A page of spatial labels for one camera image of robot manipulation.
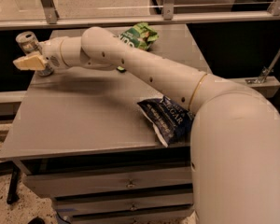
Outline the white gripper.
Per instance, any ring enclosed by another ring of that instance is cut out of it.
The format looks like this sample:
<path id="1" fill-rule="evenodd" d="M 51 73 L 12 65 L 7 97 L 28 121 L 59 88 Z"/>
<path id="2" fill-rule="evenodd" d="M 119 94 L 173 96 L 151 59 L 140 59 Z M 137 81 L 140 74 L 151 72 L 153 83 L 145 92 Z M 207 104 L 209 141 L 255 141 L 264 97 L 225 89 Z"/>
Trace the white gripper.
<path id="1" fill-rule="evenodd" d="M 40 43 L 43 57 L 53 68 L 65 68 L 61 55 L 63 41 L 63 37 L 57 37 Z M 46 61 L 43 57 L 39 54 L 29 54 L 14 60 L 13 63 L 20 70 L 43 71 L 46 69 Z"/>

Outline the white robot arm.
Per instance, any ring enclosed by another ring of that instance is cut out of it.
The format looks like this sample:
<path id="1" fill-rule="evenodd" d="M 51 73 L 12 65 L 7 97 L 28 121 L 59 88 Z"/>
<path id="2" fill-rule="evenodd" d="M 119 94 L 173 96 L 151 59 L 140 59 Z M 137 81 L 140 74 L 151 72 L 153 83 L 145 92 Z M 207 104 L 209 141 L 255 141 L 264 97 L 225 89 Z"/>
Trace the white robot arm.
<path id="1" fill-rule="evenodd" d="M 199 224 L 280 224 L 280 114 L 259 92 L 133 48 L 101 27 L 41 43 L 14 64 L 122 66 L 194 114 L 190 134 Z"/>

